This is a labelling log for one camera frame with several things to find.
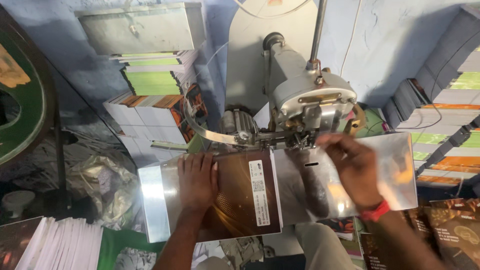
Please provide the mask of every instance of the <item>leg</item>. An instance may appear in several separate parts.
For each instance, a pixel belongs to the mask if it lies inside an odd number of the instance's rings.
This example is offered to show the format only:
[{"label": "leg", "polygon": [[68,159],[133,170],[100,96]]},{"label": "leg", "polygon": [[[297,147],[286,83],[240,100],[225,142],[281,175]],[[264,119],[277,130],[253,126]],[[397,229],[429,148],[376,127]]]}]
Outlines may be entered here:
[{"label": "leg", "polygon": [[218,257],[210,257],[199,263],[196,270],[230,270],[226,261]]},{"label": "leg", "polygon": [[315,222],[299,223],[295,225],[295,234],[307,259],[305,270],[355,269],[330,227]]}]

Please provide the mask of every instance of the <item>paper bundle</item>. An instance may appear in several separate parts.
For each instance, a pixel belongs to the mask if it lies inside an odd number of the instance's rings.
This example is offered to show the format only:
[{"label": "paper bundle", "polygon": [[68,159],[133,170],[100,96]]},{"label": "paper bundle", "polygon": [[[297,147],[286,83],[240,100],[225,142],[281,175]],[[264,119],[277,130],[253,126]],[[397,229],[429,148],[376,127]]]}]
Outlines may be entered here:
[{"label": "paper bundle", "polygon": [[2,241],[19,260],[16,270],[96,270],[103,228],[85,219],[34,218],[0,226]]}]

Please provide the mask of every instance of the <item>machine bolt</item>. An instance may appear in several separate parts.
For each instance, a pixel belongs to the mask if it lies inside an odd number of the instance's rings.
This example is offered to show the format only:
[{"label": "machine bolt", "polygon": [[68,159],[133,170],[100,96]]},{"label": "machine bolt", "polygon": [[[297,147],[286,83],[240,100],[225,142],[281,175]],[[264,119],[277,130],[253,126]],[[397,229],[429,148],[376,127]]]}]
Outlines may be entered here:
[{"label": "machine bolt", "polygon": [[318,77],[315,79],[315,84],[316,84],[316,85],[319,86],[319,85],[321,85],[321,84],[323,84],[323,83],[324,83],[324,78],[323,78],[323,76],[320,75],[320,76],[318,76]]}]

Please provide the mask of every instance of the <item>hand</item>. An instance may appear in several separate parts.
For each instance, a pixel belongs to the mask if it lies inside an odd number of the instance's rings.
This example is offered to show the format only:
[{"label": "hand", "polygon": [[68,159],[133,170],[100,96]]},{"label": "hand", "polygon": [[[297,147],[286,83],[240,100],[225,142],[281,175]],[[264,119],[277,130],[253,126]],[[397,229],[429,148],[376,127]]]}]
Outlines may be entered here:
[{"label": "hand", "polygon": [[383,197],[377,188],[375,151],[344,134],[325,134],[315,141],[325,149],[358,211],[375,209]]},{"label": "hand", "polygon": [[212,166],[212,153],[190,154],[178,160],[182,210],[205,214],[218,192],[218,163]]}]

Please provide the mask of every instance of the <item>electric wire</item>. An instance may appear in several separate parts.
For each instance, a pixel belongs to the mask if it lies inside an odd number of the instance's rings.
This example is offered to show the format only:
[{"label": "electric wire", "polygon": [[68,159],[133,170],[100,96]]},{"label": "electric wire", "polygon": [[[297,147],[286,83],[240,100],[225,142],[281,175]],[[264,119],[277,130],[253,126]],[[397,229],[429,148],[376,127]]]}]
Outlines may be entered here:
[{"label": "electric wire", "polygon": [[276,19],[276,18],[280,18],[280,17],[283,17],[283,16],[287,16],[289,14],[292,14],[294,13],[295,11],[299,10],[300,8],[302,8],[304,5],[306,5],[309,1],[311,0],[306,0],[305,2],[303,2],[302,4],[300,4],[298,7],[292,9],[291,11],[288,11],[288,12],[285,12],[285,13],[282,13],[282,14],[277,14],[277,15],[271,15],[271,16],[258,16],[254,13],[252,13],[251,11],[247,10],[242,3],[240,3],[240,1],[238,0],[233,0],[235,3],[237,3],[237,5],[243,10],[245,11],[248,15],[251,15],[255,18],[259,18],[259,19]]},{"label": "electric wire", "polygon": [[360,13],[360,7],[363,0],[359,0],[359,7],[357,8],[357,14],[355,15],[355,20],[353,22],[352,36],[350,37],[350,42],[348,43],[347,52],[343,58],[342,69],[340,70],[340,77],[343,75],[343,68],[345,67],[345,62],[347,61],[348,53],[350,52],[350,47],[352,46],[353,36],[355,35],[355,29],[357,28],[357,20]]}]

